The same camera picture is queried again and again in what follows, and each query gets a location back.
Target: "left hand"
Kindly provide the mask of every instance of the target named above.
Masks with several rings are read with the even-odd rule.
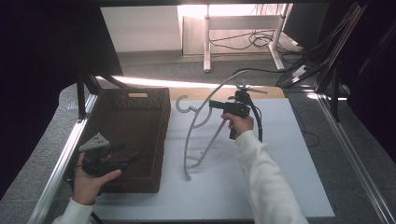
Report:
[[[121,170],[110,172],[100,177],[93,177],[82,170],[84,153],[79,154],[75,170],[73,200],[85,205],[95,204],[95,198],[100,188],[108,181],[121,175]]]

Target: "gray carpet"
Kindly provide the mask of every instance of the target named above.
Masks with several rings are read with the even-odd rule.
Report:
[[[211,73],[203,71],[200,58],[175,57],[176,60],[169,58],[160,60],[158,57],[148,62],[134,61],[134,56],[123,55],[120,56],[120,61],[127,77],[201,83],[220,83],[234,70],[240,68],[275,70],[272,60],[266,55],[255,56],[260,58],[248,57],[249,60],[244,61],[240,61],[239,56],[237,59],[218,57],[212,63]],[[252,72],[244,78],[247,84],[273,86],[279,77],[280,74]],[[311,85],[314,81],[315,78],[312,77],[303,84]],[[103,81],[101,84],[105,88],[112,87],[111,84]],[[285,91],[295,109],[301,129],[305,133],[304,139],[336,214],[335,218],[309,220],[310,223],[381,223],[345,152],[333,134],[318,100],[308,98],[304,92]],[[29,219],[77,120],[78,111],[70,108],[71,102],[77,102],[76,86],[71,86],[61,93],[60,105],[46,133],[0,202],[2,223],[26,223]],[[340,118],[370,175],[389,203],[390,209],[396,211],[396,165],[351,113],[345,101],[340,102]],[[50,223],[62,213],[70,195],[69,187],[63,184],[58,190],[46,223]]]

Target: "hand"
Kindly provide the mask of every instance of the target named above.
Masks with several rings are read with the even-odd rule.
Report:
[[[121,170],[110,172],[101,177],[92,177],[82,170],[81,164],[83,159],[84,153],[79,154],[75,171],[73,200],[76,203],[91,205],[95,203],[95,198],[100,188],[106,182],[121,175]]]
[[[239,116],[236,116],[236,115],[233,115],[230,113],[225,113],[225,114],[222,114],[221,117],[223,119],[230,120],[228,127],[230,129],[235,129],[235,131],[236,131],[235,138],[237,138],[241,133],[244,133],[245,131],[253,130],[254,119],[251,116],[247,116],[242,119]]]

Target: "wicker basket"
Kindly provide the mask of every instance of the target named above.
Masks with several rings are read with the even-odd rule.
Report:
[[[102,187],[107,193],[155,193],[160,189],[163,144],[170,116],[169,89],[107,89],[98,97],[78,147],[97,133],[112,146],[112,160],[126,159],[136,152],[140,159],[127,171]]]

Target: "white sheet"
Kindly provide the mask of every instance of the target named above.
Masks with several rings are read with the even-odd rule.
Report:
[[[180,107],[194,105],[198,108],[201,103],[184,100]],[[263,141],[269,145],[305,215],[333,217],[289,100],[254,100],[254,103],[262,112]],[[237,161],[239,152],[234,141],[228,138],[229,129],[223,128],[201,166],[189,169],[191,180],[187,180],[183,171],[183,153],[194,113],[179,113],[175,102],[171,104],[160,192],[103,194],[98,198],[94,212],[102,219],[140,221],[252,219],[247,186]],[[206,106],[200,118],[207,114],[207,110]],[[214,109],[209,122],[192,132],[189,155],[199,156],[205,150],[222,122],[221,113]]]

